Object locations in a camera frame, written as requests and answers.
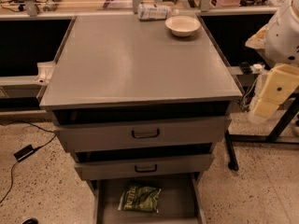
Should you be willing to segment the green jalapeno chip bag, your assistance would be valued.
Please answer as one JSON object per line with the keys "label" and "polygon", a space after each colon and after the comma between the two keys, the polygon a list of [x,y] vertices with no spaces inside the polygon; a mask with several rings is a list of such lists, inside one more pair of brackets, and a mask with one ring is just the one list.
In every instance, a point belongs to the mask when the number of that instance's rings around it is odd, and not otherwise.
{"label": "green jalapeno chip bag", "polygon": [[130,183],[123,191],[118,209],[120,211],[158,212],[160,188]]}

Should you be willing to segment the grey middle drawer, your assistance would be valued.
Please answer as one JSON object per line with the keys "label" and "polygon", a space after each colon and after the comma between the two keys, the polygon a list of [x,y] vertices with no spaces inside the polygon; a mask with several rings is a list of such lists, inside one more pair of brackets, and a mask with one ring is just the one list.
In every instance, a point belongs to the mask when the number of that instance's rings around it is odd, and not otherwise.
{"label": "grey middle drawer", "polygon": [[103,180],[202,172],[209,169],[213,160],[213,154],[200,154],[122,161],[96,161],[76,163],[75,170],[82,180]]}

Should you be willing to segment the grey drawer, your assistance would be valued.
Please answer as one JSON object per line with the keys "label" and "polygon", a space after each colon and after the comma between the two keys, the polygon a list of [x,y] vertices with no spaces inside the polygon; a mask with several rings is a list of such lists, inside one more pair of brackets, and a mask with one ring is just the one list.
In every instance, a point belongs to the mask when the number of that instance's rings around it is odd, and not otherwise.
{"label": "grey drawer", "polygon": [[122,161],[96,161],[76,163],[75,170],[82,180],[103,180],[202,172],[209,169],[213,160],[213,154],[200,154]]}
{"label": "grey drawer", "polygon": [[193,174],[102,180],[93,224],[206,224]]}
{"label": "grey drawer", "polygon": [[123,150],[220,142],[229,116],[56,126],[66,152]]}

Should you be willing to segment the grey drawer cabinet counter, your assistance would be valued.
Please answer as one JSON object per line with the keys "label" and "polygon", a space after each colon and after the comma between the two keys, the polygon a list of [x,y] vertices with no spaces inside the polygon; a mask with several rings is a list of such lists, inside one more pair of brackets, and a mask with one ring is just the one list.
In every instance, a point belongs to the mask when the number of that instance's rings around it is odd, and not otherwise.
{"label": "grey drawer cabinet counter", "polygon": [[[229,116],[240,90],[205,31],[178,38],[160,21],[79,16],[41,106],[54,127]],[[76,163],[213,154],[219,142],[68,153]]]}

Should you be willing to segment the grey bottom drawer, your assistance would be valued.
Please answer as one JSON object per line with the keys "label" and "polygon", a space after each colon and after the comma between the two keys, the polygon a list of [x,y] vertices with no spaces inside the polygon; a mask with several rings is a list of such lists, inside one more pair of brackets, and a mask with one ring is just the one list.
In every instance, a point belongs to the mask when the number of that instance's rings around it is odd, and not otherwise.
{"label": "grey bottom drawer", "polygon": [[102,180],[93,224],[206,224],[193,174]]}

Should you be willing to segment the grey top drawer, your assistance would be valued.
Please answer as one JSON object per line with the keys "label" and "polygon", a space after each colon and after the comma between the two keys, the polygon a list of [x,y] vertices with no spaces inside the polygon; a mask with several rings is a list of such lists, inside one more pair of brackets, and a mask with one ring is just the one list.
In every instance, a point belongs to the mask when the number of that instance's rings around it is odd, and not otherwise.
{"label": "grey top drawer", "polygon": [[56,126],[66,152],[123,150],[220,142],[229,116]]}

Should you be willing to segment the power strip with plugs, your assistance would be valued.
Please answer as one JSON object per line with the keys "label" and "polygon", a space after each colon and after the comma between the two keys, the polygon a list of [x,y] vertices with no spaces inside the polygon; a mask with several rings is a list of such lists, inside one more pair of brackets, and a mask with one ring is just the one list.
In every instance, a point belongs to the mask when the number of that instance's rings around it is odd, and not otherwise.
{"label": "power strip with plugs", "polygon": [[264,69],[263,63],[250,64],[247,62],[242,62],[239,64],[239,68],[243,74],[260,74]]}

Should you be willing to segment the grey side table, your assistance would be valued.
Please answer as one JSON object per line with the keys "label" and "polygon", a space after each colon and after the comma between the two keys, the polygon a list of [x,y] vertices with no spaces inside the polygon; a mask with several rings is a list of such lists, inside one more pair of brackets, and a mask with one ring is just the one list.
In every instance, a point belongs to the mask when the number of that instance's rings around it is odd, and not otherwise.
{"label": "grey side table", "polygon": [[253,135],[253,134],[230,134],[225,133],[225,144],[229,155],[228,168],[238,171],[239,166],[234,150],[234,143],[262,143],[262,144],[286,144],[298,145],[299,139],[292,136],[281,136],[282,132],[291,123],[292,119],[299,113],[299,95],[295,96],[291,105],[279,120],[277,125],[268,135]]}

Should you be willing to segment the white bowl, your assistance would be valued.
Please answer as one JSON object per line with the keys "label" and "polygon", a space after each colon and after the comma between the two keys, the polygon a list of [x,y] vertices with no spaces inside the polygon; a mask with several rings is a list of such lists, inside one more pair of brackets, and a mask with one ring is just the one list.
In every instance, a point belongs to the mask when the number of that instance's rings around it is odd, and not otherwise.
{"label": "white bowl", "polygon": [[186,37],[196,32],[201,24],[199,20],[190,16],[173,16],[165,21],[165,26],[178,37]]}

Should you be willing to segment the clear plastic water bottle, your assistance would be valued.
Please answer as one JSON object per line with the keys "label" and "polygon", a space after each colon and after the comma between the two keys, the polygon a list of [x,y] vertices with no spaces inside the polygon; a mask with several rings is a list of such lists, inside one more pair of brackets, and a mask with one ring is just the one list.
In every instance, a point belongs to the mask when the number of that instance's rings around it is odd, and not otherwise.
{"label": "clear plastic water bottle", "polygon": [[167,20],[168,18],[176,16],[177,14],[178,10],[169,6],[141,3],[137,7],[137,17],[141,21]]}

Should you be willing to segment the black power adapter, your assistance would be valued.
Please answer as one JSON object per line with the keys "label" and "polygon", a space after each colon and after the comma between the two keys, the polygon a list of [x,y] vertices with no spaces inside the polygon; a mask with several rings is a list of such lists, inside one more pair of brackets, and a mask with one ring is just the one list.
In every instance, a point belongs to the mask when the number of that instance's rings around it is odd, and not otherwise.
{"label": "black power adapter", "polygon": [[14,154],[14,157],[16,158],[17,162],[21,162],[28,158],[30,155],[32,155],[35,152],[34,148],[31,145],[28,145],[26,147],[23,147],[19,151],[17,151]]}

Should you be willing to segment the black shoe tip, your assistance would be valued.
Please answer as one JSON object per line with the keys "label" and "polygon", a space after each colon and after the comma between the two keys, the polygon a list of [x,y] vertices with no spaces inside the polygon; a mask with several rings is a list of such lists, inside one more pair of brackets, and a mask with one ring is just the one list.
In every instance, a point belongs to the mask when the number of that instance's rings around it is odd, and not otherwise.
{"label": "black shoe tip", "polygon": [[21,224],[38,224],[38,220],[34,217],[26,218]]}

